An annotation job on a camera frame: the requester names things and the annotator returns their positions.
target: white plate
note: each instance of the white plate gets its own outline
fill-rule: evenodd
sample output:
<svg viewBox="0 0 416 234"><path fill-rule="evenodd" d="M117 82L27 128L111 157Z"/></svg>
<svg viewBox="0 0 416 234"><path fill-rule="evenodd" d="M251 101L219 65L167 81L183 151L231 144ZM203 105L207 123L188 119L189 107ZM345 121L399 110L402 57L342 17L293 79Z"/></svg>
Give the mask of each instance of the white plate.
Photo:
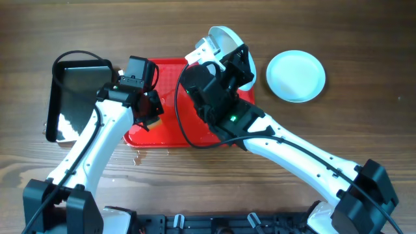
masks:
<svg viewBox="0 0 416 234"><path fill-rule="evenodd" d="M285 51L268 64L266 79L279 98L293 103L309 101L322 91L325 71L322 64L303 51Z"/></svg>

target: red plastic tray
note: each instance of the red plastic tray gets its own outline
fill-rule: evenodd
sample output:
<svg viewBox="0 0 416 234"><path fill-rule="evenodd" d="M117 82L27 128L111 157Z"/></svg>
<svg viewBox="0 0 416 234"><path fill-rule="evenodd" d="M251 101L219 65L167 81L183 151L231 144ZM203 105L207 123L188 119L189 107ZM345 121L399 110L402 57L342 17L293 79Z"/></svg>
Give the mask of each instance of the red plastic tray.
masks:
<svg viewBox="0 0 416 234"><path fill-rule="evenodd" d="M124 135L128 145L135 148L176 148L189 147L177 124L174 110L175 85L183 67L187 64L184 58L153 58L159 66L159 82L156 90L162 102L164 114L159 117L162 123L149 132L134 125ZM254 104L254 91L239 90L240 97ZM194 104L182 86L179 87L177 107L183 129L191 142L206 146L218 142L219 139L210 132L208 125L196 114Z"/></svg>

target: wooden table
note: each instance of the wooden table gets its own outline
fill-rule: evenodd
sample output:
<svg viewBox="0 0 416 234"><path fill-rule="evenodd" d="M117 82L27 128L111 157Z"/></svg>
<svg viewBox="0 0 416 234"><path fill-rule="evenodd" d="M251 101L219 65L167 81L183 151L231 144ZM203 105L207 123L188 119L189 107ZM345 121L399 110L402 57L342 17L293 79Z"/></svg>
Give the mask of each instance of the wooden table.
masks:
<svg viewBox="0 0 416 234"><path fill-rule="evenodd" d="M121 68L129 55L183 57L213 25L249 45L265 112L322 149L387 168L400 200L393 218L416 233L414 1L122 1L0 0L0 233L23 229L24 186L45 179L69 150L42 135L57 56L84 49ZM313 101L286 103L267 87L268 62L290 49L326 69ZM305 211L318 199L288 171L237 148L137 150L122 141L97 192L99 207L166 215Z"/></svg>

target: black bracket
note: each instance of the black bracket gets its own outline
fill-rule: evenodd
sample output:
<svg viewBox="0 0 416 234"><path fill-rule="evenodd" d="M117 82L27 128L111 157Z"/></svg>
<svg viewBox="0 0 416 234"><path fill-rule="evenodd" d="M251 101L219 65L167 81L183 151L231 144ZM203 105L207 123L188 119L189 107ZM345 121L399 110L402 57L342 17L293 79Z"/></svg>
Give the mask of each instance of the black bracket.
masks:
<svg viewBox="0 0 416 234"><path fill-rule="evenodd" d="M125 75L120 77L120 84L106 83L97 93L97 100L121 102L123 107L131 107L135 123L143 123L144 128L159 120L163 107L159 95L154 90L153 76L157 65L146 58L130 56Z"/></svg>
<svg viewBox="0 0 416 234"><path fill-rule="evenodd" d="M248 132L248 128L256 121L256 119L264 117L265 113L259 107L256 107L243 99L239 99L217 124L208 124L208 126L220 140L228 140L241 136L275 135L276 133L270 125L263 131ZM234 144L245 151L247 150L243 140L238 140L234 142Z"/></svg>
<svg viewBox="0 0 416 234"><path fill-rule="evenodd" d="M369 159L364 167L357 166L354 183L363 189L379 206L391 214L398 205L396 192L385 168ZM340 234L379 233L386 219L383 214L356 188L350 186L347 191L340 190L341 199L332 214L332 226Z"/></svg>
<svg viewBox="0 0 416 234"><path fill-rule="evenodd" d="M31 179L28 182L23 191L26 224L55 187L56 185L52 184L52 181ZM66 209L54 206L54 204L58 205L62 201L66 201ZM103 219L94 197L91 192L85 191L82 185L77 185L73 189L62 187L53 203L44 209L36 219L29 233L31 231L44 233L47 230L54 230L54 228L57 230L60 226L66 226L68 234L100 234L103 232Z"/></svg>
<svg viewBox="0 0 416 234"><path fill-rule="evenodd" d="M226 218L213 218L211 220L211 234L234 234L234 232L229 228Z"/></svg>

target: black cable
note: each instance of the black cable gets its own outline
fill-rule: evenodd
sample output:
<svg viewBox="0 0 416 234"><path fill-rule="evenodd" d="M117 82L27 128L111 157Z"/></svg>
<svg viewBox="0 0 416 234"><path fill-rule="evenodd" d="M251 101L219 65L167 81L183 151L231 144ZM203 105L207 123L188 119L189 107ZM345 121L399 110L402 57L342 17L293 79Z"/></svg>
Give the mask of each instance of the black cable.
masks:
<svg viewBox="0 0 416 234"><path fill-rule="evenodd" d="M391 216L389 214L387 214L387 212L382 207L380 207L364 190L362 190L358 185L356 185L349 177L344 175L342 172L338 171L335 167L333 167L331 164L329 164L325 160L316 156L314 153L310 152L309 150L299 146L298 144L295 144L293 142L290 142L288 140L285 140L284 138L280 138L280 137L277 137L277 136L260 136L260 135L242 136L242 137L238 136L238 137L231 138L231 139L228 139L228 140L224 140L224 141L221 141L221 142L218 142L218 143L215 143L215 144L211 144L211 145L208 145L208 146L197 146L197 145L193 144L189 140L188 136L185 133L185 130L183 129L181 120L179 119L179 112L178 112L178 109L177 109L177 93L178 93L178 90L179 90L180 80L182 78L183 72L188 67L189 67L189 64L187 64L182 69L181 74L179 75L179 79L177 80L176 87L175 87L175 96L174 96L174 109L175 109L175 115L176 115L176 118L177 118L177 123L179 125L179 129L181 130L183 137L185 138L185 140L187 141L187 143L190 146L192 146L193 148L197 148L197 149L211 149L211 148L219 147L219 146L224 145L224 144L234 143L238 140L248 140L248 139L252 139L252 138L271 139L271 140L276 140L279 143L285 143L289 146L292 146L293 148L295 148L297 150L300 150L301 152L307 154L308 156L312 157L316 161L323 164L328 170L331 170L336 175L338 175L339 177L343 178L346 182L351 184L351 186L353 186L360 193L362 193L362 195L364 195L364 197L366 197L366 199L368 199L381 212L381 214L385 217L386 220L389 221L389 223L392 225L392 227L396 230L397 233L403 234L402 230L399 228L399 226L396 224L396 222L391 218Z"/></svg>
<svg viewBox="0 0 416 234"><path fill-rule="evenodd" d="M68 178L73 174L73 171L77 168L79 162L81 161L81 159L84 157L84 154L86 153L86 151L89 149L89 147L91 146L92 142L94 141L95 137L98 134L99 128L101 127L101 113L98 109L98 107L96 106L95 102L92 102L92 100L88 99L86 96L79 94L71 89L69 89L68 87L64 86L57 78L56 74L55 74L55 70L57 67L57 64L59 62L59 60L63 57L65 57L66 55L69 54L73 54L73 53L84 53L87 55L91 55L95 58L97 58L99 61L101 61L104 65L108 66L111 69L111 73L112 76L114 76L114 70L113 68L111 68L101 57L88 52L88 51L80 51L80 50L75 50L75 51L68 51L66 53L61 54L61 56L59 56L53 63L52 65L52 79L53 81L64 91L69 92L70 94L72 94L74 97L79 98L82 101L85 101L87 103L91 103L91 105L94 106L94 110L97 114L97 123L96 123L96 127L94 129L94 132L92 133L90 140L88 140L88 142L86 143L84 149L82 150L82 152L78 155L78 157L76 158L76 160L73 162L73 164L71 165L70 169L68 169L68 171L66 172L65 176L60 180L59 184L53 189L53 191L48 194L47 198L45 199L45 201L41 204L41 206L39 207L39 209L35 212L35 214L32 216L31 220L27 223L25 229L22 231L22 233L27 233L30 228L32 227L32 225L34 224L34 222L36 221L36 219L39 217L40 213L42 213L44 211L44 209L51 203L52 200L54 200L55 196L57 195L59 189L65 184L65 182L68 180Z"/></svg>
<svg viewBox="0 0 416 234"><path fill-rule="evenodd" d="M156 71L157 71L156 81L155 81L155 84L151 86L151 90L154 90L156 88L157 81L159 81L159 66L158 65L156 65Z"/></svg>

